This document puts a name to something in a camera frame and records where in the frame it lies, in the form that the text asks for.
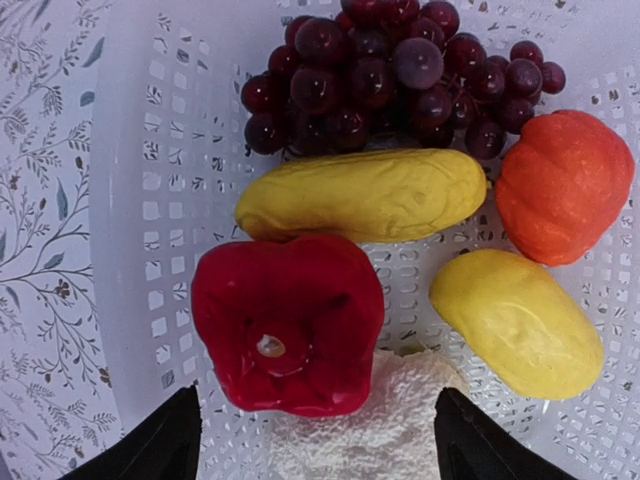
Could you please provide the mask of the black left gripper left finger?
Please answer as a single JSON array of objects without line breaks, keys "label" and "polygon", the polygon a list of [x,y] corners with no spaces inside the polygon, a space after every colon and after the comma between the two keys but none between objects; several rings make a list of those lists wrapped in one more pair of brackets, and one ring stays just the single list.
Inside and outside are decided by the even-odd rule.
[{"label": "black left gripper left finger", "polygon": [[67,480],[194,480],[202,418],[194,385],[176,391],[117,444]]}]

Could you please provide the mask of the white perforated plastic basket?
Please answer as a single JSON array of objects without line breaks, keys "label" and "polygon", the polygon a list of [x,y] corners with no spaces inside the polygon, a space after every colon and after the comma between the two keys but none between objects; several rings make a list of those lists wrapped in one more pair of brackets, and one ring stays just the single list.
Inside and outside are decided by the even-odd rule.
[{"label": "white perforated plastic basket", "polygon": [[[287,24],[332,18],[336,1],[120,1],[105,34],[91,146],[96,305],[114,396],[131,430],[177,389],[196,385],[203,479],[273,479],[268,414],[225,399],[190,313],[200,256],[241,240],[235,205],[276,166],[244,140],[245,80],[262,73]],[[385,292],[385,348],[422,343],[466,376],[470,396],[514,438],[579,479],[639,475],[639,198],[577,263],[553,275],[594,323],[601,377],[565,402],[514,394],[445,325],[428,286],[447,261],[510,248],[492,200],[425,240],[369,244]]]}]

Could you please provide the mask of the red toy bell pepper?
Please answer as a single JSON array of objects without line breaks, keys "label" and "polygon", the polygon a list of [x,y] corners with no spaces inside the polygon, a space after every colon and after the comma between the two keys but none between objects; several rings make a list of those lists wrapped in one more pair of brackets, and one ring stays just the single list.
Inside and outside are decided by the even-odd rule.
[{"label": "red toy bell pepper", "polygon": [[191,311],[223,393],[244,411],[336,417],[369,397],[384,295],[345,238],[217,246],[197,264]]}]

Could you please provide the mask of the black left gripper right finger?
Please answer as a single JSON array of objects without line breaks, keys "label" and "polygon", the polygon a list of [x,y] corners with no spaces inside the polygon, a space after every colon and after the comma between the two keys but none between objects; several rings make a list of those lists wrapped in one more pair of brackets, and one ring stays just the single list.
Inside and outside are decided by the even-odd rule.
[{"label": "black left gripper right finger", "polygon": [[572,478],[520,444],[455,388],[445,388],[440,392],[434,430],[442,479]]}]

